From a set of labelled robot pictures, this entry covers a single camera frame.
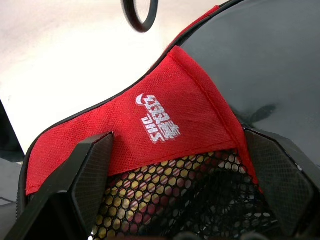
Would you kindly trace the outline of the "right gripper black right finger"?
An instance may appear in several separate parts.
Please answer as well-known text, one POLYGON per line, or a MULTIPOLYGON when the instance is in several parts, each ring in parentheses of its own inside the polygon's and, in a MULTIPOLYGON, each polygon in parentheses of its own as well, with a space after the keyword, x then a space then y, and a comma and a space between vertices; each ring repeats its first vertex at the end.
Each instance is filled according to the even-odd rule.
POLYGON ((245 128, 248 151, 267 203, 287 237, 320 237, 320 140, 245 128))

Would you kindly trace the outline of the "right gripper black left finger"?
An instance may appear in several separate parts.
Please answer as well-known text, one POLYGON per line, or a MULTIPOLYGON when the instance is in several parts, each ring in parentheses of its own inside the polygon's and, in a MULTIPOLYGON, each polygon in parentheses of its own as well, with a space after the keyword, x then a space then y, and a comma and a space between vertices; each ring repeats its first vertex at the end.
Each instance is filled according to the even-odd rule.
POLYGON ((79 142, 4 240, 88 240, 106 189, 113 141, 109 132, 79 142))

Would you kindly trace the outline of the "black zippered paddle case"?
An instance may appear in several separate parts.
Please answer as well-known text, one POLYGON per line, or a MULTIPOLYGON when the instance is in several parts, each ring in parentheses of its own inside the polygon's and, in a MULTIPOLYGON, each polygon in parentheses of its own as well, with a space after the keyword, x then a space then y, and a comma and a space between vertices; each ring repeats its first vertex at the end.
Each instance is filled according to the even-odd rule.
MULTIPOLYGON (((180 175, 177 169, 164 170, 165 163, 181 159, 186 165, 187 157, 226 150, 239 156, 258 184, 241 124, 210 77, 174 42, 133 86, 53 125, 34 141, 20 176, 18 218, 78 143, 104 133, 113 134, 113 145, 101 205, 112 177, 150 168, 150 176, 131 176, 124 187, 129 189, 138 179, 164 185, 170 174, 180 175)), ((201 239, 148 236, 120 240, 201 239)))

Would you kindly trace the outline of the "black rubber table tennis paddle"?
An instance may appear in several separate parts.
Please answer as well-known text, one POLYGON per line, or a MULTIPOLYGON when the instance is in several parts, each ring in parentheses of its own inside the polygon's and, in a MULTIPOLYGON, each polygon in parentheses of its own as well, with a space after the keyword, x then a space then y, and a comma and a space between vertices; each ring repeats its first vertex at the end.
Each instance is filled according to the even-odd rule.
MULTIPOLYGON (((178 43, 213 79, 244 129, 320 140, 320 0, 232 0, 178 43)), ((169 161, 109 181, 88 240, 320 240, 289 237, 231 150, 169 161)))

